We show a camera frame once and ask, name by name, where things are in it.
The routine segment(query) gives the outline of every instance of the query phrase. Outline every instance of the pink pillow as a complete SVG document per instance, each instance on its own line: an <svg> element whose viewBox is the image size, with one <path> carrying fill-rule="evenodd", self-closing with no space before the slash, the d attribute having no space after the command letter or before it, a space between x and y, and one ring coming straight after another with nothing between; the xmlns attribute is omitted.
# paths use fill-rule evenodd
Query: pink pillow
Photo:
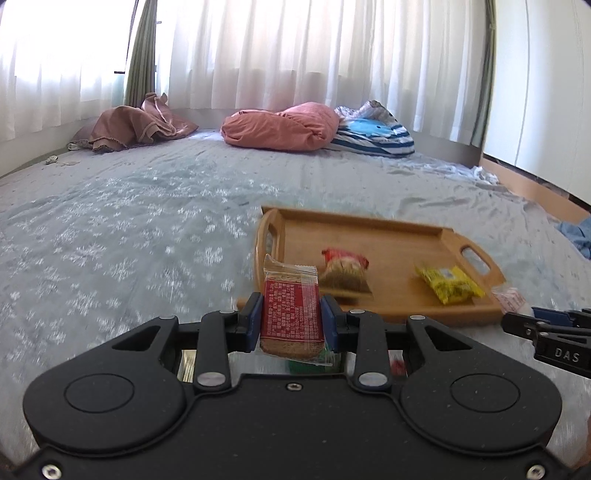
<svg viewBox="0 0 591 480"><path fill-rule="evenodd" d="M224 120L221 133L237 147L309 151L328 145L338 127L332 108L307 102L279 113L240 110Z"/></svg>

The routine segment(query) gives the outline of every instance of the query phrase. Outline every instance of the clear plastic wrapper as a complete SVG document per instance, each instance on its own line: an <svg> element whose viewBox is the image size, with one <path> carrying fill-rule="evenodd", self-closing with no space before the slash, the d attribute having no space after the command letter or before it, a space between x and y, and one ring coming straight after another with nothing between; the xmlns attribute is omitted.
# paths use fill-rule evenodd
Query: clear plastic wrapper
<svg viewBox="0 0 591 480"><path fill-rule="evenodd" d="M267 255L264 271L261 349L283 358L324 363L316 267L282 264Z"/></svg>
<svg viewBox="0 0 591 480"><path fill-rule="evenodd" d="M530 304L527 303L517 288L503 283L503 285L492 287L492 293L501 304L503 313L514 312L529 315L530 317L534 316Z"/></svg>

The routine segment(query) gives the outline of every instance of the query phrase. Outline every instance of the sheer curtain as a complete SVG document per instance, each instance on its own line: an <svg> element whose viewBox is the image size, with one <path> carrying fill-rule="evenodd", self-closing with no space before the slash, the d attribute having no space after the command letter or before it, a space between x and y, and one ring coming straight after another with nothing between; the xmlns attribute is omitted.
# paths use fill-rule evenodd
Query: sheer curtain
<svg viewBox="0 0 591 480"><path fill-rule="evenodd" d="M481 0L167 0L157 89L173 108L382 102L403 124L469 143Z"/></svg>
<svg viewBox="0 0 591 480"><path fill-rule="evenodd" d="M125 68L134 0L8 0L0 23L0 141L100 115Z"/></svg>

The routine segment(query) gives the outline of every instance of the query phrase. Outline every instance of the tray handle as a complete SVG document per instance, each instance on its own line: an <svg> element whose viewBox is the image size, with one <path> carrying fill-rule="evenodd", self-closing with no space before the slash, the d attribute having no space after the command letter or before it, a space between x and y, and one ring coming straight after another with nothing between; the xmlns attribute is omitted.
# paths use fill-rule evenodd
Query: tray handle
<svg viewBox="0 0 591 480"><path fill-rule="evenodd" d="M281 212L273 208L267 210L262 216L256 231L255 244L255 264L254 264L254 279L255 287L263 292L265 288L265 255L267 254L267 235L271 235L273 245L271 247L271 256L281 261L283 258L283 230L284 222Z"/></svg>
<svg viewBox="0 0 591 480"><path fill-rule="evenodd" d="M486 284L487 287L492 288L496 287L497 285L502 285L506 282L505 276L501 269L497 266L495 261L487 254L482 248L476 245L471 240L468 240L465 236L458 235L458 248L460 251L460 255L466 260L466 262L476 271L474 265L472 265L467 258L464 257L463 253L464 250L470 248L476 255L480 257L480 259L486 264L488 267L487 273L478 273L482 281Z"/></svg>

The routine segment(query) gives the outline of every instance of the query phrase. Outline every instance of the green curtain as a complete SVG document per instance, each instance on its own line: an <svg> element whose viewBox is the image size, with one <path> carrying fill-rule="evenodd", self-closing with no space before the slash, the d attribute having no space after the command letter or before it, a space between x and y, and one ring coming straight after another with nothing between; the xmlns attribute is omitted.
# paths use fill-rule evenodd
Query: green curtain
<svg viewBox="0 0 591 480"><path fill-rule="evenodd" d="M482 142L484 141L488 113L491 108L492 79L495 72L495 0L486 0L486 19L488 32L486 36L484 68L482 70L482 83L480 84L480 100L478 102L476 125L474 125L472 139L470 140L470 143L478 148L482 147Z"/></svg>
<svg viewBox="0 0 591 480"><path fill-rule="evenodd" d="M145 0L139 19L129 67L125 72L125 105L140 107L146 93L153 92L156 62L156 11L158 0Z"/></svg>

